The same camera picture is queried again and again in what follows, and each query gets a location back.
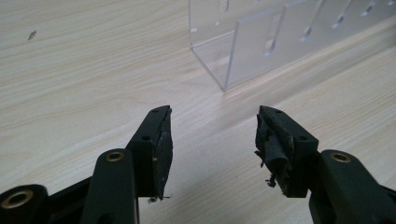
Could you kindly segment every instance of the light wood surface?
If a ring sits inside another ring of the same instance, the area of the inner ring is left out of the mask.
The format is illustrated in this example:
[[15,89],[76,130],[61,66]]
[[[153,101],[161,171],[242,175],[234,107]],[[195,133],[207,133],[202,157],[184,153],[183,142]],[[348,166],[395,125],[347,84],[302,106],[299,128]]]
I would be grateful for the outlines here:
[[253,153],[259,105],[396,189],[395,19],[223,92],[190,50],[187,8],[1,1],[0,192],[40,184],[52,194],[90,176],[160,105],[173,108],[172,198],[140,200],[141,223],[312,223],[307,199],[265,184]]

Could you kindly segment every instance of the wooden table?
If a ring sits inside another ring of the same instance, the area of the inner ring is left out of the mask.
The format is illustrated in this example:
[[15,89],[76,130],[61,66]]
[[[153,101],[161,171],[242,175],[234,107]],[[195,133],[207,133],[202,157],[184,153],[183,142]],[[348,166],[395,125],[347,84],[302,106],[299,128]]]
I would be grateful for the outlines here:
[[0,191],[49,194],[92,175],[151,108],[173,108],[171,199],[141,223],[312,223],[307,199],[266,186],[254,155],[259,105],[358,157],[396,189],[396,29],[386,21],[222,91],[190,50],[188,2],[0,3]]

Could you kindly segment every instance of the small dark speck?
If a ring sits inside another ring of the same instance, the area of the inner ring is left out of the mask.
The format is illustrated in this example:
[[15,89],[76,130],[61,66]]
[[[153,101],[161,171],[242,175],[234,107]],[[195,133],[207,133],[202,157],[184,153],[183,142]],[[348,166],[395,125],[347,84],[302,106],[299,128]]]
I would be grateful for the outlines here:
[[35,38],[35,34],[37,34],[37,31],[33,31],[32,33],[30,33],[29,38],[27,39],[27,41]]

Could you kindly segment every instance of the clear acrylic rack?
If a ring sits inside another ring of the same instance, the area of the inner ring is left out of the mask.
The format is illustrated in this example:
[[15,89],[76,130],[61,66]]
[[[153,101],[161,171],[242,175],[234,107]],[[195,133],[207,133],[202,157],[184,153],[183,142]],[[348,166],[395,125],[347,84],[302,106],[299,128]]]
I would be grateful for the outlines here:
[[192,50],[228,90],[396,15],[396,0],[190,0]]

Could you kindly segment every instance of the transparent acrylic sheet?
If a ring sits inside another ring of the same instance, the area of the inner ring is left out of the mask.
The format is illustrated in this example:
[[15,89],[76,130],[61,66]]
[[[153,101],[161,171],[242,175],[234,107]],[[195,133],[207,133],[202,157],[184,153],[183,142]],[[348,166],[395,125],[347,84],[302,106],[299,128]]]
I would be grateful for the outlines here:
[[277,2],[190,0],[192,49],[224,90],[396,15],[394,0]]

